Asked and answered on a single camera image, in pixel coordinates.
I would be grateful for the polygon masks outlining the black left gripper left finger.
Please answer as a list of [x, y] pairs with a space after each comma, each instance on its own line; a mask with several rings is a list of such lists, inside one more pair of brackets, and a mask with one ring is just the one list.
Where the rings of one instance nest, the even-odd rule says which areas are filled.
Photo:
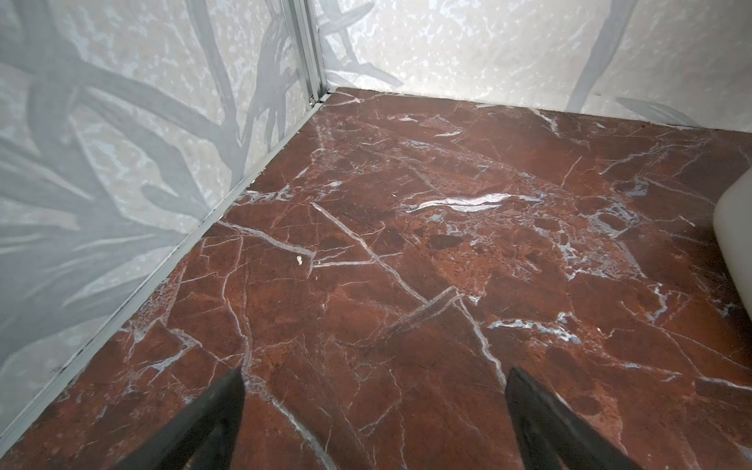
[[246, 391], [240, 369], [215, 381], [116, 469], [227, 469], [243, 416]]

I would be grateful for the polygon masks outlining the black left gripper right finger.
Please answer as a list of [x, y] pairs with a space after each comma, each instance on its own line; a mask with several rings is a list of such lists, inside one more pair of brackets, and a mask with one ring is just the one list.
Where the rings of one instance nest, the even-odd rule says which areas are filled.
[[520, 367], [510, 370], [505, 399], [525, 468], [640, 467]]

